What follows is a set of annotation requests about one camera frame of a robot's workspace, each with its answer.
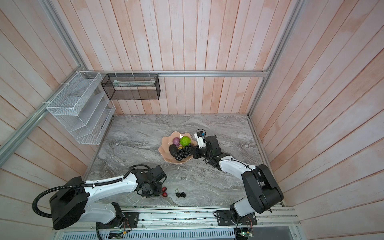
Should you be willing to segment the black fake grape bunch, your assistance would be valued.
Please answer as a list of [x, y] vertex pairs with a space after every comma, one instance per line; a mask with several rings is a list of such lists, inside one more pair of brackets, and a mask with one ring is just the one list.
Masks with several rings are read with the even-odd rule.
[[189, 148], [191, 145], [188, 147], [184, 147], [182, 150], [178, 150], [178, 156], [175, 158], [177, 162], [181, 162], [182, 160], [185, 160], [189, 156], [192, 156], [191, 153], [189, 152]]

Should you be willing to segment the green bumpy fake fruit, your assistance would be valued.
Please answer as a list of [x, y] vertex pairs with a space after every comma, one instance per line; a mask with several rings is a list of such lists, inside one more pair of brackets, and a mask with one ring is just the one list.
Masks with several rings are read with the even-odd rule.
[[192, 140], [188, 136], [183, 136], [180, 138], [180, 145], [183, 147], [188, 147], [192, 143]]

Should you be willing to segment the red fake cherry pair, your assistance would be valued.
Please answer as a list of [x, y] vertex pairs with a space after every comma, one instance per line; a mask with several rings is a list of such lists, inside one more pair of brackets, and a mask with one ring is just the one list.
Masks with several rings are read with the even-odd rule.
[[167, 187], [163, 187], [163, 188], [162, 188], [162, 196], [163, 196], [164, 198], [167, 198], [167, 197], [168, 197], [168, 194], [167, 194]]

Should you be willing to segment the dark fake avocado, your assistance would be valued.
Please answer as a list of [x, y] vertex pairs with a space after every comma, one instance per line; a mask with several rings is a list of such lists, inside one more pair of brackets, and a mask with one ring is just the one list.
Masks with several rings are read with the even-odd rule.
[[176, 158], [178, 156], [178, 147], [176, 145], [170, 145], [169, 152], [172, 157]]

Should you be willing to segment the purple fake fruit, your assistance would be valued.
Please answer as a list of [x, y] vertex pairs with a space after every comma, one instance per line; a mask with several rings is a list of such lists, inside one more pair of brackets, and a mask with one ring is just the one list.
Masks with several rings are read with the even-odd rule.
[[173, 144], [177, 147], [181, 145], [180, 141], [181, 139], [179, 137], [173, 138]]

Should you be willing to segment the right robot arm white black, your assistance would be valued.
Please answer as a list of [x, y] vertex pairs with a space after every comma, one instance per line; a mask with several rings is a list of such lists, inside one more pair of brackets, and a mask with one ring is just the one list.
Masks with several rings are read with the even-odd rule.
[[198, 145], [191, 148], [195, 159], [203, 161], [228, 173], [243, 182], [246, 197], [233, 203], [224, 216], [238, 221], [249, 214], [262, 214], [284, 199], [282, 190], [270, 169], [264, 165], [249, 165], [222, 152], [216, 136], [206, 136], [202, 131], [195, 133]]

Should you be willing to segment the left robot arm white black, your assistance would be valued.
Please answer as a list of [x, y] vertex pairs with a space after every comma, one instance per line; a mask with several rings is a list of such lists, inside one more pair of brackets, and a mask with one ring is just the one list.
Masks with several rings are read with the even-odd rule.
[[62, 230], [77, 222], [96, 222], [103, 228], [121, 227], [127, 223], [127, 218], [120, 205], [99, 201], [132, 192], [143, 198], [159, 197], [166, 179], [160, 166], [146, 165], [134, 165], [125, 175], [104, 180], [73, 178], [50, 199], [53, 228]]

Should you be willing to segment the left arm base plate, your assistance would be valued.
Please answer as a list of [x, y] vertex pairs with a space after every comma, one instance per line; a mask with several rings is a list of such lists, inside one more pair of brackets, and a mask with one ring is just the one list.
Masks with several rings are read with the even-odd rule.
[[107, 224], [96, 223], [97, 228], [99, 229], [135, 229], [138, 226], [139, 221], [139, 212], [126, 212], [123, 213], [123, 217], [117, 216], [112, 221]]

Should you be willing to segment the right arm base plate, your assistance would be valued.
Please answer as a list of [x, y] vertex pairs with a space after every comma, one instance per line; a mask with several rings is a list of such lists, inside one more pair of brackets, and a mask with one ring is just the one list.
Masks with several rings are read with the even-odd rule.
[[258, 224], [254, 214], [240, 217], [232, 210], [217, 210], [213, 214], [217, 218], [219, 226], [247, 225], [252, 227]]

